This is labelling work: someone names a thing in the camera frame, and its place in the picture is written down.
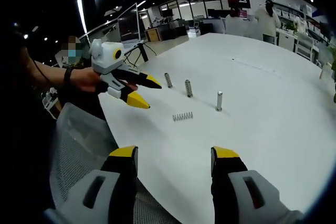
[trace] hand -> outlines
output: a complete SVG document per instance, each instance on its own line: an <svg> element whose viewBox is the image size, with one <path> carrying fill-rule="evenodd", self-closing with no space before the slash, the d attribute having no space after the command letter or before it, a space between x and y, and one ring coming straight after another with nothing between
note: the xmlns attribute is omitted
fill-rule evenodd
<svg viewBox="0 0 336 224"><path fill-rule="evenodd" d="M101 82L100 75L93 68L74 69L70 76L71 83L78 89L86 92L95 92L97 85ZM123 82L133 90L138 87L131 83Z"/></svg>

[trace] cable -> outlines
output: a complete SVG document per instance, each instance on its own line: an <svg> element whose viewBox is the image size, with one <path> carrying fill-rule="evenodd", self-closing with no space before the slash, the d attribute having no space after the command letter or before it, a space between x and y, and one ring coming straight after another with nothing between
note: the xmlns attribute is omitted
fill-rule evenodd
<svg viewBox="0 0 336 224"><path fill-rule="evenodd" d="M125 55L126 58L124 59L124 62L127 60L127 61L129 62L129 64L133 64L133 63L131 63L130 60L128 59L128 57L131 56L132 52L133 52L133 51L131 51L128 55Z"/></svg>
<svg viewBox="0 0 336 224"><path fill-rule="evenodd" d="M133 64L133 66L134 66L134 67L136 67L136 65L135 65L135 64L137 64L137 61L138 61L138 59L140 58L140 56L141 56L141 52L139 53L139 56L138 56L138 58L136 59L135 63Z"/></svg>
<svg viewBox="0 0 336 224"><path fill-rule="evenodd" d="M152 49L152 48L150 48L149 46L147 46L149 49L151 49L152 50L152 52L153 53L155 53L155 56L158 56L157 54L156 54L156 52Z"/></svg>
<svg viewBox="0 0 336 224"><path fill-rule="evenodd" d="M30 59L33 61L33 63L35 64L35 67L38 69L38 71L42 74L42 76L47 80L47 82L49 82L49 84L53 87L53 83L44 75L44 73L42 73L42 71L40 70L40 68L37 66L36 62L30 57Z"/></svg>

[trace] person in white shirt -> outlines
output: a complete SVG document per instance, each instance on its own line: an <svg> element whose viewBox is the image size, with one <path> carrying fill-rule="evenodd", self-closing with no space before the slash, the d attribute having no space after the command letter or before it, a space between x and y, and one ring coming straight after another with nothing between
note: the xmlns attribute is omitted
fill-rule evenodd
<svg viewBox="0 0 336 224"><path fill-rule="evenodd" d="M245 26L243 19L240 18L240 10L232 7L230 14L225 17L225 33L244 36Z"/></svg>
<svg viewBox="0 0 336 224"><path fill-rule="evenodd" d="M260 25L263 41L271 44L275 42L276 28L280 28L281 26L279 17L273 10L273 6L272 0L266 0L265 6L260 7L255 13L255 18Z"/></svg>
<svg viewBox="0 0 336 224"><path fill-rule="evenodd" d="M308 24L303 13L300 13L300 17L294 19L294 26L298 30L298 33L307 35Z"/></svg>

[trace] metal spring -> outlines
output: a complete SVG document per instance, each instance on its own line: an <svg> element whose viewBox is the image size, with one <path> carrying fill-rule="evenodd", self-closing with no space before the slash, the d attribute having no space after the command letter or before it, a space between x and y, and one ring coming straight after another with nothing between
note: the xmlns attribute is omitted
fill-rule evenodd
<svg viewBox="0 0 336 224"><path fill-rule="evenodd" d="M188 97L192 97L193 96L193 92L191 90L191 84L189 80L185 80L185 88L187 90L187 96Z"/></svg>
<svg viewBox="0 0 336 224"><path fill-rule="evenodd" d="M164 74L164 77L166 78L168 88L172 88L173 85L172 85L172 81L170 80L169 74L168 74L168 73L165 73L165 74Z"/></svg>
<svg viewBox="0 0 336 224"><path fill-rule="evenodd" d="M187 113L173 115L173 120L174 121L180 121L180 120L192 119L192 118L194 118L192 112L187 112Z"/></svg>

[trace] white table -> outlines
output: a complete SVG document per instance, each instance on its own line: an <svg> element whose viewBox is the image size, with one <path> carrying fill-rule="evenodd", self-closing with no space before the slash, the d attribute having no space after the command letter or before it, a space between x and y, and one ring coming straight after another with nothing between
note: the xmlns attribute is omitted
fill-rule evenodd
<svg viewBox="0 0 336 224"><path fill-rule="evenodd" d="M248 169L279 189L292 210L307 211L320 195L335 163L336 105L317 66L259 40L207 34L141 68L163 86L139 88L150 109L127 106L106 93L100 102L119 147L139 147L140 181L181 223L214 223L214 145L235 150ZM215 111L218 91L222 112ZM173 114L188 111L193 119L173 121Z"/></svg>

